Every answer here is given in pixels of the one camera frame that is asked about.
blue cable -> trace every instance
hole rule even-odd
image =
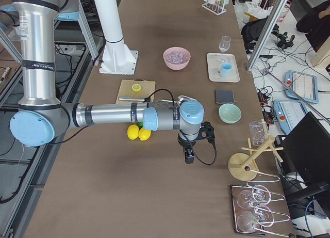
[[[311,237],[311,238],[314,238],[314,236],[313,236],[313,234],[311,233],[311,230],[310,230],[309,225],[308,225],[308,221],[307,221],[307,210],[308,210],[310,204],[313,203],[314,201],[315,201],[314,199],[311,200],[311,201],[308,203],[308,205],[306,206],[306,209],[305,209],[305,221],[306,221],[306,225],[307,225],[307,230],[308,230],[308,232],[310,233],[310,237]]]

computer monitor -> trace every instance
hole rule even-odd
[[[308,112],[283,141],[284,152],[294,164],[307,188],[287,197],[288,203],[314,196],[330,217],[330,134]]]

blue cup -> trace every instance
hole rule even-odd
[[[224,62],[223,64],[221,64],[220,76],[227,77],[231,70],[232,70],[232,65],[228,62]]]

black sleeve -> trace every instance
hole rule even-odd
[[[296,28],[302,33],[310,32],[319,22],[319,13],[324,11],[330,5],[330,0],[321,3],[319,6],[314,7],[308,14],[298,21]]]

mint green bowl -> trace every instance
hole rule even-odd
[[[219,117],[225,123],[236,123],[241,119],[242,112],[234,104],[223,104],[219,107]]]

